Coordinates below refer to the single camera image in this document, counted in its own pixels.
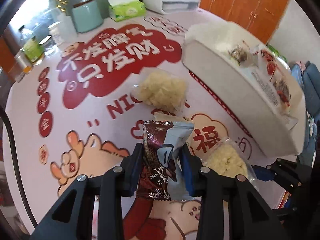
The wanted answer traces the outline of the teal canister brown lid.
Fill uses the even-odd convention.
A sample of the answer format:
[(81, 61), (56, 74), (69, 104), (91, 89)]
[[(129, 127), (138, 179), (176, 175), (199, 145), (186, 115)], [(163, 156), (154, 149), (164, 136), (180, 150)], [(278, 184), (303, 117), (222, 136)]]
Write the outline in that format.
[(72, 18), (78, 33), (86, 33), (103, 24), (98, 4), (95, 0), (84, 0), (73, 5)]

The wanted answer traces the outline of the white squeeze bottle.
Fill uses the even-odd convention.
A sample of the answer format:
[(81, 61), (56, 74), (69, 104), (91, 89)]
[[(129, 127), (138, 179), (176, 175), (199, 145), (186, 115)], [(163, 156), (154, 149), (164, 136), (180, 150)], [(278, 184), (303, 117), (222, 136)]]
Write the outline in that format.
[(75, 41), (77, 38), (77, 32), (74, 27), (71, 16), (67, 16), (62, 12), (57, 19), (59, 20), (58, 28), (61, 34), (61, 37), (65, 42)]

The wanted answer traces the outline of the white pill bottle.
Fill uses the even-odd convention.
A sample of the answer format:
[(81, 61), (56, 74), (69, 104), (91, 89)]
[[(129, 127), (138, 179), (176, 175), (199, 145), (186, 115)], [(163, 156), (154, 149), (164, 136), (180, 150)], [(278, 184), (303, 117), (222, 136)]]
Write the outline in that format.
[(52, 39), (54, 40), (57, 46), (63, 44), (63, 39), (61, 37), (60, 30), (59, 30), (59, 24), (60, 24), (60, 21), (57, 21), (51, 24), (50, 26), (48, 26), (49, 33), (52, 36)]

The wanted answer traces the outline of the mixed nuts clear packet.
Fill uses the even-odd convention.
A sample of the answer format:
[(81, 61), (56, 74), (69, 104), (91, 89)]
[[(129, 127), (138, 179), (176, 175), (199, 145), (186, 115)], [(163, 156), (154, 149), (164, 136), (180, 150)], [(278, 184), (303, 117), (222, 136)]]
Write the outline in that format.
[(237, 44), (228, 53), (239, 66), (249, 67), (253, 65), (253, 56), (245, 45)]

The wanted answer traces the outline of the small glass jar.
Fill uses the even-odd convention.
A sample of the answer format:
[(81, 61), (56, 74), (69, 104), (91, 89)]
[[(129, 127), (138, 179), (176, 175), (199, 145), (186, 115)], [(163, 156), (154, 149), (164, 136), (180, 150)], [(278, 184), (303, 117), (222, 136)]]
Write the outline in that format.
[(39, 45), (44, 49), (45, 55), (50, 55), (55, 52), (55, 42), (52, 35), (46, 36), (39, 42)]

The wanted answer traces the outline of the white plastic storage bin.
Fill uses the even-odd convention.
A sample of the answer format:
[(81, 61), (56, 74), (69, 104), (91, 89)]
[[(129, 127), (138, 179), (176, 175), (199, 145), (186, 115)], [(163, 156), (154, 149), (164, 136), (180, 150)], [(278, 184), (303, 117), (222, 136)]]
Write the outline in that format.
[[(253, 56), (252, 66), (239, 66), (230, 57), (228, 51), (237, 44), (248, 47)], [(289, 131), (259, 86), (249, 77), (249, 68), (258, 67), (254, 53), (259, 44), (263, 43), (233, 22), (194, 24), (184, 38), (182, 62), (223, 101), (266, 156), (298, 155), (303, 150), (305, 136), (303, 91), (295, 111), (298, 124)], [(291, 75), (281, 66), (285, 74)]]

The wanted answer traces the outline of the large light blue snack bag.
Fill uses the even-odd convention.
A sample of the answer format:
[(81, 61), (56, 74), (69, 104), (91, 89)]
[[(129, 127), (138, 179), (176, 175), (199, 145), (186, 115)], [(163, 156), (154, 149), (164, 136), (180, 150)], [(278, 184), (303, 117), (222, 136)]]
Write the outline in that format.
[(279, 97), (276, 94), (275, 88), (268, 82), (267, 78), (264, 77), (258, 67), (250, 67), (248, 72), (251, 80), (256, 83), (257, 86), (259, 86), (259, 90), (272, 105), (273, 111), (280, 115), (280, 119), (287, 130), (292, 130), (299, 121), (299, 118), (297, 117), (295, 111), (302, 99), (302, 90), (300, 89), (294, 78), (289, 74), (285, 74), (291, 94), (291, 107), (289, 109), (289, 113), (284, 113), (281, 111), (281, 104), (279, 101)]

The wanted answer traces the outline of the brown soda cracker packet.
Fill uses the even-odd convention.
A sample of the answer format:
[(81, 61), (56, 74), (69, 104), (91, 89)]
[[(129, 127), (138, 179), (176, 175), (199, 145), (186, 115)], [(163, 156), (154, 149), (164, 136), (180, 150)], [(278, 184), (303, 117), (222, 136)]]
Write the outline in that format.
[(190, 120), (187, 118), (175, 116), (175, 115), (170, 115), (170, 114), (164, 114), (162, 112), (156, 112), (153, 114), (153, 116), (155, 117), (156, 121), (190, 122)]

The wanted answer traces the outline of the clear bag rice crackers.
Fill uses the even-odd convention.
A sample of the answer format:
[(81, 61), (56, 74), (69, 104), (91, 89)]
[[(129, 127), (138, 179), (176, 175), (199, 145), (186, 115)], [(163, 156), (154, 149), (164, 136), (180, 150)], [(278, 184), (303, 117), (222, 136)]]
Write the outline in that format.
[(178, 113), (187, 101), (186, 79), (158, 68), (143, 68), (131, 95), (140, 102), (170, 113)]
[(201, 157), (201, 161), (204, 166), (211, 168), (221, 176), (235, 178), (241, 174), (251, 183), (257, 179), (245, 155), (229, 137), (222, 138)]

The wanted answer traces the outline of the clear bottle green label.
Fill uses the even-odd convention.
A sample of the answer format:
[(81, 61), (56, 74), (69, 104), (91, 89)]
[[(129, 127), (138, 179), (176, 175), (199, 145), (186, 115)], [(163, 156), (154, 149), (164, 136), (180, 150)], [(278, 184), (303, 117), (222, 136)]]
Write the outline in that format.
[(19, 29), (21, 35), (22, 48), (27, 58), (33, 65), (39, 65), (44, 57), (44, 49), (39, 44), (33, 31), (22, 25)]

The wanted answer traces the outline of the red and white snack bag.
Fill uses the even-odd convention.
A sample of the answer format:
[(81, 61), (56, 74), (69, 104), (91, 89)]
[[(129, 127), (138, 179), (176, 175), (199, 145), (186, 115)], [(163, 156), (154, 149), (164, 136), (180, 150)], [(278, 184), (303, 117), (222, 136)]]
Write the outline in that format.
[(257, 50), (254, 55), (257, 57), (259, 70), (276, 90), (276, 94), (279, 97), (281, 104), (281, 111), (289, 113), (289, 109), (291, 107), (291, 94), (284, 69), (280, 62), (263, 44), (259, 44), (257, 46)]

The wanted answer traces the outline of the green tissue box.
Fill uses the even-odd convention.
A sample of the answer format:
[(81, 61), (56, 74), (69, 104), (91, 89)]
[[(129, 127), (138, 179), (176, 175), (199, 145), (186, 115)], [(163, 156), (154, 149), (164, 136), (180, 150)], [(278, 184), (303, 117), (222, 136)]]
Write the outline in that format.
[(144, 16), (146, 8), (140, 0), (107, 0), (109, 3), (109, 17), (115, 22)]

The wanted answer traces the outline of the brown and grey snack packet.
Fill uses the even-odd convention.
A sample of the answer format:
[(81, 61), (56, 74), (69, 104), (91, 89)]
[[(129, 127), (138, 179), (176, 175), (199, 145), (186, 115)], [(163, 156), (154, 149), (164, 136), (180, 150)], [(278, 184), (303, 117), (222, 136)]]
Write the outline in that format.
[(194, 130), (188, 121), (156, 121), (143, 124), (144, 154), (136, 196), (148, 200), (191, 200), (179, 151)]

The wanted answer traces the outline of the pink printed tablecloth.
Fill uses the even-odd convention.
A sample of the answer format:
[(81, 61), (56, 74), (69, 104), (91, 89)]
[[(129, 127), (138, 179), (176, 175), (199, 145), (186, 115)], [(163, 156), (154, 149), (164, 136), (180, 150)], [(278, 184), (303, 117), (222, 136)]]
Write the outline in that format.
[[(79, 176), (96, 177), (117, 166), (143, 141), (143, 124), (156, 112), (194, 124), (186, 140), (203, 157), (222, 138), (231, 138), (250, 164), (266, 156), (221, 99), (182, 62), (183, 42), (194, 24), (226, 22), (201, 9), (115, 22), (44, 60), (9, 92), (6, 113), (16, 142), (17, 165), (3, 139), (10, 193), (28, 231), (33, 231), (57, 198)], [(143, 68), (158, 68), (186, 79), (187, 101), (170, 113), (131, 95)]]

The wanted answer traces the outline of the wooden cabinet unit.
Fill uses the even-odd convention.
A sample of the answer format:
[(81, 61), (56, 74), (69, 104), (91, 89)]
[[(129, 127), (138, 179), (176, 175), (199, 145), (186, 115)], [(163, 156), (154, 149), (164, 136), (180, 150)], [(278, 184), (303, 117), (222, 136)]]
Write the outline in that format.
[(289, 0), (200, 0), (200, 8), (234, 22), (268, 43)]

